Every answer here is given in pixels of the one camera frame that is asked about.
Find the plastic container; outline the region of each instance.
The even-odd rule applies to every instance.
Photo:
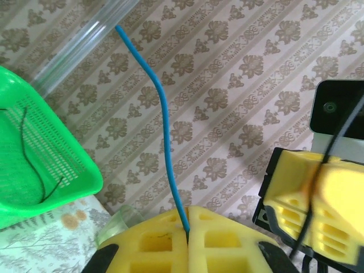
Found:
[[[24,149],[39,176],[22,150],[25,108]],[[4,67],[0,109],[0,229],[101,190],[102,176],[90,156],[33,87]]]
[[[143,216],[136,209],[128,205],[123,205],[97,234],[96,243],[99,246],[107,239],[143,221]]]

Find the clear plastic cup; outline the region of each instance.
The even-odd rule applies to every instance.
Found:
[[[112,236],[122,233],[143,221],[143,216],[136,209],[129,205],[122,205],[97,234],[96,243],[99,246]]]

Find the phone camera lens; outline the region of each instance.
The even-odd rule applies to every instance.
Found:
[[[326,113],[329,113],[329,114],[334,113],[336,111],[336,108],[337,107],[336,107],[335,102],[330,101],[330,102],[327,102],[324,104],[324,111]]]

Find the smartphone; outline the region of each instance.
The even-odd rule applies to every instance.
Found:
[[[325,152],[340,119],[348,113],[360,93],[364,93],[364,81],[325,80],[318,84],[310,121],[312,152]],[[364,163],[364,109],[356,116],[345,136],[338,140],[332,155]]]

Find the floral tablecloth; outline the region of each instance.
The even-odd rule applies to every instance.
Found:
[[[81,272],[110,214],[94,196],[0,231],[0,272]]]

